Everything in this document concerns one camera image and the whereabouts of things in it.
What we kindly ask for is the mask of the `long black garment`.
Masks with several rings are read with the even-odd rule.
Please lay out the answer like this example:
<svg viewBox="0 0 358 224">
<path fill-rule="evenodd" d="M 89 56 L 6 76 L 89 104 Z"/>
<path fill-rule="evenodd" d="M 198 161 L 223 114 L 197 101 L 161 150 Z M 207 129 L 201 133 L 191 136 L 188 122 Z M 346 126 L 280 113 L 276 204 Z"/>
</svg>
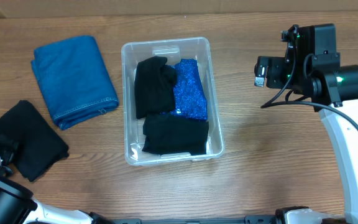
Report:
<svg viewBox="0 0 358 224">
<path fill-rule="evenodd" d="M 208 120 L 170 114 L 175 109 L 173 89 L 177 73 L 166 57 L 154 56 L 138 63 L 134 80 L 135 115 L 143 119 L 145 143 L 150 154 L 206 154 Z"/>
</svg>

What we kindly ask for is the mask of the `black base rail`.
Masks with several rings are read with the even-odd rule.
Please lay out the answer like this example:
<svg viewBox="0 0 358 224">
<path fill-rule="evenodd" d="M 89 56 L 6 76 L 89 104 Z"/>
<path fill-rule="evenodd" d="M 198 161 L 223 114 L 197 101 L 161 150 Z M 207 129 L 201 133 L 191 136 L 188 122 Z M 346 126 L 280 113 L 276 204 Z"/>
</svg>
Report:
<svg viewBox="0 0 358 224">
<path fill-rule="evenodd" d="M 141 220 L 138 218 L 113 219 L 114 224 L 276 224 L 275 215 L 246 215 L 244 218 L 202 218 Z"/>
</svg>

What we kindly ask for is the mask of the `blue sequin fabric garment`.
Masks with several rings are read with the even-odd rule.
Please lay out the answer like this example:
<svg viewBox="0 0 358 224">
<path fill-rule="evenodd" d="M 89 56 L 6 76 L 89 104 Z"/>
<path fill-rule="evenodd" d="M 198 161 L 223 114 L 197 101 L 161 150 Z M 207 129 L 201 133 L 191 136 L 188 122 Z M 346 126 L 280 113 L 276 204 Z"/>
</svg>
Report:
<svg viewBox="0 0 358 224">
<path fill-rule="evenodd" d="M 207 100 L 195 59 L 181 59 L 173 66 L 177 73 L 177 84 L 173 92 L 175 109 L 170 114 L 187 119 L 206 121 L 208 119 Z"/>
</svg>

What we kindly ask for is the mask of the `blue denim jeans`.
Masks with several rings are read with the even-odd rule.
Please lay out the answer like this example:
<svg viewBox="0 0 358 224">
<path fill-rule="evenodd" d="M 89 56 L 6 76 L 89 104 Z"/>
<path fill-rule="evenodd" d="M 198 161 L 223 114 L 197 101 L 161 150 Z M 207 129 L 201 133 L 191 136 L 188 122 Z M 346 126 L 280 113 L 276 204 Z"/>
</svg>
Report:
<svg viewBox="0 0 358 224">
<path fill-rule="evenodd" d="M 52 121 L 61 130 L 119 106 L 96 39 L 90 35 L 36 48 L 31 66 Z"/>
</svg>

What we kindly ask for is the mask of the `small black garment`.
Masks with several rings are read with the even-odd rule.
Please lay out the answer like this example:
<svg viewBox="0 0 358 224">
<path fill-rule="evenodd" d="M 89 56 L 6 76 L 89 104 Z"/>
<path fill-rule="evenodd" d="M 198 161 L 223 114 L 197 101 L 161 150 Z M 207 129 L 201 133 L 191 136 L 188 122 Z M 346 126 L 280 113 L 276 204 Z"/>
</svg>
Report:
<svg viewBox="0 0 358 224">
<path fill-rule="evenodd" d="M 68 145 L 27 100 L 0 117 L 0 141 L 5 139 L 19 144 L 12 162 L 31 182 L 69 156 Z"/>
</svg>

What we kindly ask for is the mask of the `clear plastic storage container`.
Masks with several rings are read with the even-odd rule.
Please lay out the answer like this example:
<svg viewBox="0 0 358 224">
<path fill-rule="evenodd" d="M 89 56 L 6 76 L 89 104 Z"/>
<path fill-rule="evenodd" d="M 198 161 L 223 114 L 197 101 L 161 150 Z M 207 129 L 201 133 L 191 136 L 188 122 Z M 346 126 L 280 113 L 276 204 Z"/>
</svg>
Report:
<svg viewBox="0 0 358 224">
<path fill-rule="evenodd" d="M 167 64 L 174 66 L 181 59 L 197 61 L 198 72 L 207 101 L 209 133 L 206 154 L 192 156 L 189 153 L 153 155 L 142 151 L 145 142 L 143 119 L 135 117 L 134 80 L 137 64 L 153 56 L 167 58 Z M 219 158 L 224 154 L 225 143 L 219 120 L 219 106 L 214 82 L 213 61 L 210 44 L 204 37 L 184 39 L 129 42 L 121 49 L 122 85 L 124 111 L 125 160 L 132 166 L 153 166 L 169 162 L 201 161 Z"/>
</svg>

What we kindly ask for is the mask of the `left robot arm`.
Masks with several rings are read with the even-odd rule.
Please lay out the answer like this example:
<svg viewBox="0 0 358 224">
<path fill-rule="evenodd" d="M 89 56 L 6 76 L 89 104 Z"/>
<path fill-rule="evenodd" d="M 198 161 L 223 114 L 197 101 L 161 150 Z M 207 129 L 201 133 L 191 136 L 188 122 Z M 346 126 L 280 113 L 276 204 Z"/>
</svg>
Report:
<svg viewBox="0 0 358 224">
<path fill-rule="evenodd" d="M 14 160 L 20 143 L 0 137 L 0 223 L 51 223 L 51 224 L 113 224 L 96 213 L 80 210 L 63 210 L 45 205 L 33 198 L 33 193 L 8 179 L 12 170 L 8 165 Z"/>
</svg>

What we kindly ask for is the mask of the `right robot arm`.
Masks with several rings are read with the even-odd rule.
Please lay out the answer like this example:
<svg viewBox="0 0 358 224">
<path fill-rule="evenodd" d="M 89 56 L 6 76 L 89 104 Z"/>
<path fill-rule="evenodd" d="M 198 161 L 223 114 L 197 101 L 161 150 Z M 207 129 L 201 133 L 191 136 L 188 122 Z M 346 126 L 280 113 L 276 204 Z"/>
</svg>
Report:
<svg viewBox="0 0 358 224">
<path fill-rule="evenodd" d="M 341 65 L 333 24 L 291 26 L 281 33 L 284 57 L 260 56 L 255 86 L 284 97 L 285 105 L 311 106 L 333 145 L 341 176 L 342 218 L 293 207 L 277 210 L 277 223 L 358 223 L 358 65 Z"/>
</svg>

